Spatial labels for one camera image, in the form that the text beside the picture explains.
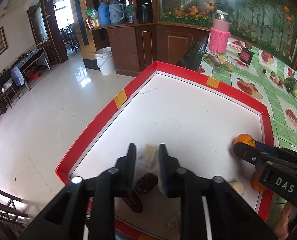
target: blue cloth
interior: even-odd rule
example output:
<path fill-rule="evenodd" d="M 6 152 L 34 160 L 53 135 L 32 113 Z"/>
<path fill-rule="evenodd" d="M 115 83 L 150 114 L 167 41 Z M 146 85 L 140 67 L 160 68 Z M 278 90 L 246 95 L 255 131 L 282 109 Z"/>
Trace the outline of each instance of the blue cloth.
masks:
<path fill-rule="evenodd" d="M 19 70 L 19 68 L 16 66 L 12 68 L 11 70 L 11 76 L 17 86 L 23 85 L 24 84 L 24 77 Z"/>

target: window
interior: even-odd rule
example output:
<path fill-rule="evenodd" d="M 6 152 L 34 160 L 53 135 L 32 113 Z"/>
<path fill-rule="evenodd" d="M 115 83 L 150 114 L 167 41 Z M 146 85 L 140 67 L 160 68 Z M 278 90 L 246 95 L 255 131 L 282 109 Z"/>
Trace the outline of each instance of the window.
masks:
<path fill-rule="evenodd" d="M 60 0 L 55 2 L 54 11 L 59 29 L 74 23 L 70 0 Z"/>

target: white wall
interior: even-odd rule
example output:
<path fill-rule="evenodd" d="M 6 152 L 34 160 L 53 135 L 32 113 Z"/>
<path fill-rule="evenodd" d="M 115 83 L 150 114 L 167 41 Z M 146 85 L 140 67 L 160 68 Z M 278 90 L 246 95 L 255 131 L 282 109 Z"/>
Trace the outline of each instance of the white wall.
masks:
<path fill-rule="evenodd" d="M 0 72 L 17 57 L 35 46 L 28 15 L 25 10 L 17 8 L 0 18 L 0 28 L 3 26 L 8 49 L 0 55 Z"/>

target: orange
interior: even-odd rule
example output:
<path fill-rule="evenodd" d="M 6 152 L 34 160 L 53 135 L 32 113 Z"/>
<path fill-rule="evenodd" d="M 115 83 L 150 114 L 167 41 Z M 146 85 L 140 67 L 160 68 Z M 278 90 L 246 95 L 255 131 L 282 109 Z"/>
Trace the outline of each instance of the orange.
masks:
<path fill-rule="evenodd" d="M 248 145 L 251 145 L 251 146 L 255 147 L 254 138 L 251 135 L 246 134 L 246 133 L 242 133 L 239 136 L 237 136 L 235 141 L 234 141 L 234 144 L 237 143 L 237 142 L 243 142 L 243 143 L 246 143 Z"/>
<path fill-rule="evenodd" d="M 258 182 L 260 177 L 260 173 L 258 171 L 255 171 L 255 173 L 252 176 L 251 185 L 254 190 L 257 192 L 264 192 L 267 191 L 267 187 L 265 187 L 263 184 Z"/>

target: silver screw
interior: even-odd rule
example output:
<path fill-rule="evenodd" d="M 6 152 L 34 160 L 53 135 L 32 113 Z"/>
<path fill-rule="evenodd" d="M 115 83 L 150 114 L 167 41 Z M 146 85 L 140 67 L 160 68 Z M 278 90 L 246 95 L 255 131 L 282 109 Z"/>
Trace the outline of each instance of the silver screw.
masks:
<path fill-rule="evenodd" d="M 179 167 L 176 169 L 176 172 L 179 174 L 185 174 L 185 173 L 187 173 L 187 169 L 185 169 L 183 167 Z"/>
<path fill-rule="evenodd" d="M 119 172 L 119 169 L 116 168 L 116 167 L 112 167 L 112 168 L 109 168 L 109 169 L 108 169 L 108 172 L 109 172 L 110 174 L 115 174 L 115 173 L 118 173 L 118 172 Z"/>
<path fill-rule="evenodd" d="M 81 183 L 82 182 L 82 178 L 81 177 L 79 177 L 79 176 L 76 176 L 76 177 L 73 177 L 72 179 L 71 179 L 71 182 L 73 182 L 74 184 L 79 184 L 79 183 Z"/>
<path fill-rule="evenodd" d="M 224 181 L 224 179 L 221 176 L 215 176 L 213 178 L 213 181 L 220 184 L 220 183 L 222 183 Z"/>

